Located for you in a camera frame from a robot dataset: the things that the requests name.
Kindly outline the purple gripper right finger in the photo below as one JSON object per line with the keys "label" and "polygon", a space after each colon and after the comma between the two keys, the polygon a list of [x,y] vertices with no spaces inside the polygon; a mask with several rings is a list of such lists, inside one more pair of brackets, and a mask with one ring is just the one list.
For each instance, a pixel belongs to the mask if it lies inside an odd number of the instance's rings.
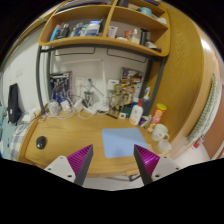
{"label": "purple gripper right finger", "polygon": [[170,157],[158,156],[139,145],[134,146],[134,157],[144,185],[180,170]]}

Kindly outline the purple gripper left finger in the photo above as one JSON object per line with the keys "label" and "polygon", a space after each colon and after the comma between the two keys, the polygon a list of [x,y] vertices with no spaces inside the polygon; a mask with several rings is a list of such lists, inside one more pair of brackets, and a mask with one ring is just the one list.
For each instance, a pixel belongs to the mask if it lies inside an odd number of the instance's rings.
{"label": "purple gripper left finger", "polygon": [[45,171],[82,186],[93,157],[93,145],[86,146],[69,156],[60,155]]}

